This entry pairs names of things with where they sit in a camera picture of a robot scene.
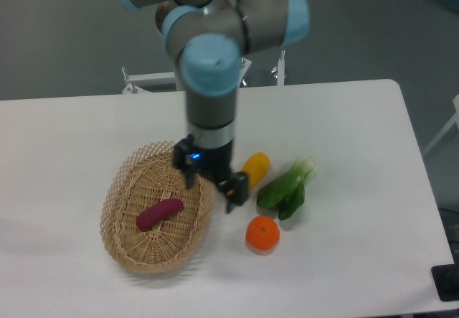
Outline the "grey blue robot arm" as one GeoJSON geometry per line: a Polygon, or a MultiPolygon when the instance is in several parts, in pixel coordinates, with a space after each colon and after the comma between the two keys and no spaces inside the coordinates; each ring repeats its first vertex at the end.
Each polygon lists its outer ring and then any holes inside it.
{"type": "Polygon", "coordinates": [[[200,175],[225,196],[227,208],[249,196],[246,174],[231,169],[237,90],[245,55],[285,47],[303,39],[311,26],[308,0],[121,0],[129,9],[173,2],[160,31],[174,75],[185,92],[187,135],[172,164],[187,188],[200,175]]]}

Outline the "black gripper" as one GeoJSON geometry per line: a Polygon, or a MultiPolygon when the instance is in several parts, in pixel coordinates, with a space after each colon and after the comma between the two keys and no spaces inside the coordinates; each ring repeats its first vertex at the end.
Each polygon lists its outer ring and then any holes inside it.
{"type": "Polygon", "coordinates": [[[204,149],[189,134],[172,151],[172,165],[181,172],[185,188],[190,190],[194,186],[196,174],[214,183],[227,201],[226,213],[244,205],[249,197],[248,175],[232,173],[232,146],[230,141],[216,149],[204,149]]]}

